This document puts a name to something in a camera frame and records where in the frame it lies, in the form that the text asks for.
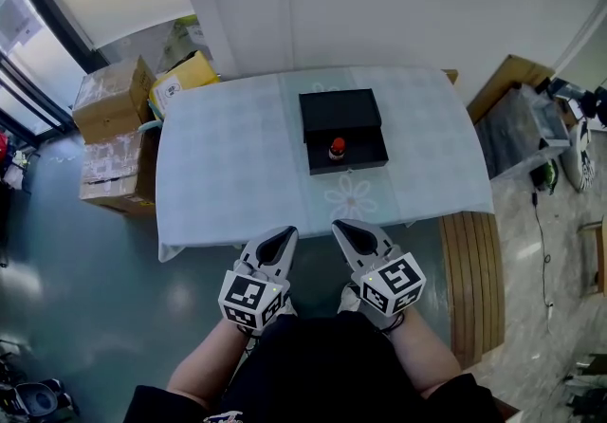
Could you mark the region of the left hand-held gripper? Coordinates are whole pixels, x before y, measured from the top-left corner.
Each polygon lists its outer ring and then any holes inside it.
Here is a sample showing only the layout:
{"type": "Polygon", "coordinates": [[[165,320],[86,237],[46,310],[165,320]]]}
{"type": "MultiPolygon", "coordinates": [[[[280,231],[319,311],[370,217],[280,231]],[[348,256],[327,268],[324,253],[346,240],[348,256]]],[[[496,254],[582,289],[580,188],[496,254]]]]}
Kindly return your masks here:
{"type": "Polygon", "coordinates": [[[279,227],[246,244],[220,290],[218,303],[225,320],[256,333],[274,320],[285,306],[298,241],[296,227],[279,227]]]}

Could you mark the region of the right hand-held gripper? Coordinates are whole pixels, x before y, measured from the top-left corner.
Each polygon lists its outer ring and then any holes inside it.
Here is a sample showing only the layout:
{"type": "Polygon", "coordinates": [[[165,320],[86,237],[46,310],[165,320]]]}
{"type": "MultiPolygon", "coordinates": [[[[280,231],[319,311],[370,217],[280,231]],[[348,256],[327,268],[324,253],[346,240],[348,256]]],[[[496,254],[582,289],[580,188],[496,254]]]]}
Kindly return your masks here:
{"type": "Polygon", "coordinates": [[[364,302],[383,316],[393,317],[418,301],[426,276],[410,252],[364,267],[366,256],[381,257],[393,245],[381,227],[358,220],[335,220],[331,229],[354,270],[352,281],[364,302]]]}

